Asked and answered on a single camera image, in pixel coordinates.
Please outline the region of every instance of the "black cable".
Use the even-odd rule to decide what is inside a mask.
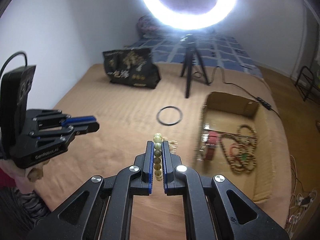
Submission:
[[[196,71],[192,74],[192,76],[194,78],[202,78],[203,77],[203,74],[201,73],[199,67],[197,65],[193,65],[196,69]]]
[[[1,70],[0,70],[0,78],[2,77],[2,74],[4,72],[5,67],[9,64],[9,62],[16,56],[18,55],[23,55],[24,56],[24,62],[25,62],[25,67],[28,66],[28,60],[27,60],[27,54],[24,51],[18,51],[14,54],[12,54],[7,60],[6,62],[3,64]]]
[[[209,82],[209,84],[212,84],[212,83],[213,83],[213,81],[214,81],[214,76],[215,76],[215,73],[216,73],[217,68],[220,68],[220,69],[221,69],[222,82],[223,82],[224,84],[234,85],[234,86],[240,88],[241,90],[243,90],[244,92],[246,92],[248,95],[250,95],[252,98],[254,98],[258,103],[262,104],[266,109],[275,112],[276,115],[277,115],[277,116],[280,118],[280,120],[281,120],[280,115],[279,115],[274,109],[272,109],[272,108],[271,108],[271,105],[269,105],[267,102],[263,101],[261,98],[255,97],[255,96],[252,95],[250,92],[248,92],[246,89],[244,89],[243,87],[241,87],[241,86],[239,86],[239,85],[237,85],[237,84],[234,84],[234,83],[231,83],[231,82],[226,82],[225,73],[224,73],[224,68],[223,68],[223,67],[217,66],[217,67],[214,68],[214,70],[212,71],[211,81]]]
[[[274,110],[274,109],[270,109],[271,111],[274,111],[276,113],[276,115],[281,119],[280,115]]]
[[[297,178],[297,175],[296,175],[296,173],[295,173],[294,169],[293,169],[293,168],[291,168],[291,170],[293,171],[293,174],[294,174],[294,177],[296,178],[296,180],[297,180],[298,182],[300,182],[303,193],[308,193],[308,194],[310,194],[310,192],[308,192],[308,191],[304,191],[304,188],[303,188],[302,182]]]
[[[291,161],[291,163],[294,165],[294,163],[293,163],[293,161],[292,161],[292,159],[290,158],[290,161]],[[294,165],[295,166],[295,165]],[[297,168],[297,167],[296,167]]]

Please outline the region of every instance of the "black robotic device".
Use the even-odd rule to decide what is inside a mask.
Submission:
[[[36,66],[28,66],[24,52],[13,54],[1,69],[17,55],[25,56],[25,66],[4,74],[0,91],[0,155],[25,169],[68,150],[76,135],[96,132],[99,124],[93,116],[71,118],[61,110],[29,109],[30,92]]]
[[[48,217],[27,240],[125,240],[130,238],[134,195],[152,190],[153,147],[116,176],[93,176]],[[182,195],[187,240],[288,240],[274,220],[222,175],[200,176],[162,143],[164,192]]]
[[[20,168],[43,162],[68,150],[76,135],[95,132],[93,116],[71,118],[60,110],[26,110],[36,66],[4,75],[0,92],[2,158]],[[125,240],[130,238],[134,195],[152,193],[154,143],[134,164],[116,176],[93,176],[56,208],[37,220],[27,240]],[[274,220],[222,175],[200,176],[162,143],[164,192],[182,195],[187,240],[288,240]]]

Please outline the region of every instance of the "black bag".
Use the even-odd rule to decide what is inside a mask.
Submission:
[[[103,57],[111,83],[155,89],[161,80],[149,48],[105,51]]]

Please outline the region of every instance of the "red watch strap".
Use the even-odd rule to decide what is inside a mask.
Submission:
[[[214,151],[215,151],[215,145],[217,144],[217,141],[218,141],[218,136],[219,135],[216,132],[209,131],[209,137],[206,144],[210,144],[210,145],[207,145],[206,147],[207,153],[204,158],[205,161],[212,161],[214,156]]]

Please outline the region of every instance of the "blue checkered blanket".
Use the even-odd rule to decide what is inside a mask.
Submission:
[[[211,36],[196,35],[196,40],[197,49],[205,66],[220,66],[262,78],[262,73],[236,39],[213,34]],[[186,49],[178,38],[142,38],[129,48],[147,47],[151,48],[154,63],[183,63],[184,61]],[[196,57],[194,64],[199,65]]]

